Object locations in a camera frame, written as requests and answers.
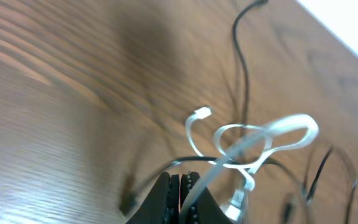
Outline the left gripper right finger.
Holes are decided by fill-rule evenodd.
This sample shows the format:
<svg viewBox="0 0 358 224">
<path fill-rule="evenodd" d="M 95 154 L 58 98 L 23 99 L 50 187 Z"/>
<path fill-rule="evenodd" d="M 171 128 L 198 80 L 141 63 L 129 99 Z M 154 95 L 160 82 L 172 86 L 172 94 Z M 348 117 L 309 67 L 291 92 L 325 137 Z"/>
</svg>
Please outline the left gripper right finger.
<svg viewBox="0 0 358 224">
<path fill-rule="evenodd" d="M 200 179 L 198 172 L 188 172 L 181 177 L 180 208 L 192 190 L 194 184 Z M 179 218 L 180 224 L 232 224 L 232 221 L 221 211 L 208 188 L 199 195 L 191 205 L 185 218 Z"/>
</svg>

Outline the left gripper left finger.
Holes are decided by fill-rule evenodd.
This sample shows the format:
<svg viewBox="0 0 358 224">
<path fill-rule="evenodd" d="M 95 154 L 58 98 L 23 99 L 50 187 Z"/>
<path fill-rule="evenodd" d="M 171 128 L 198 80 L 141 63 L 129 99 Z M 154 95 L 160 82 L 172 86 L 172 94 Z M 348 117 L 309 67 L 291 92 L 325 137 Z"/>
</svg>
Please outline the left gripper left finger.
<svg viewBox="0 0 358 224">
<path fill-rule="evenodd" d="M 179 175 L 163 172 L 126 224 L 178 224 Z"/>
</svg>

